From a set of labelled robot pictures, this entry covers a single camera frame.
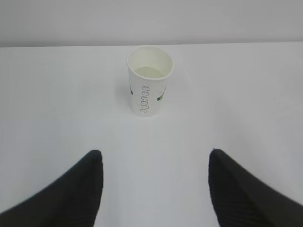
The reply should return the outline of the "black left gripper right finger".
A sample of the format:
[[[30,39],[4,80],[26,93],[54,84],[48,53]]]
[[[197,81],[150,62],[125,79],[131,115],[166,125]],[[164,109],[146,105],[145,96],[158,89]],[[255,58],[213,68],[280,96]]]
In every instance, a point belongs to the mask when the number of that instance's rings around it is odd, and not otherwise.
[[[303,207],[260,181],[220,149],[209,156],[208,185],[221,227],[301,227]]]

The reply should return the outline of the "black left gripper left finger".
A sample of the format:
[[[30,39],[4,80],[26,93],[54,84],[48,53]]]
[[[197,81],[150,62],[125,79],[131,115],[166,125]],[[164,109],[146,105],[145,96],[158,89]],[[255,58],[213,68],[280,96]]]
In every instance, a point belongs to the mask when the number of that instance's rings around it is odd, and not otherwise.
[[[88,152],[61,177],[0,215],[2,227],[92,227],[103,190],[99,150]]]

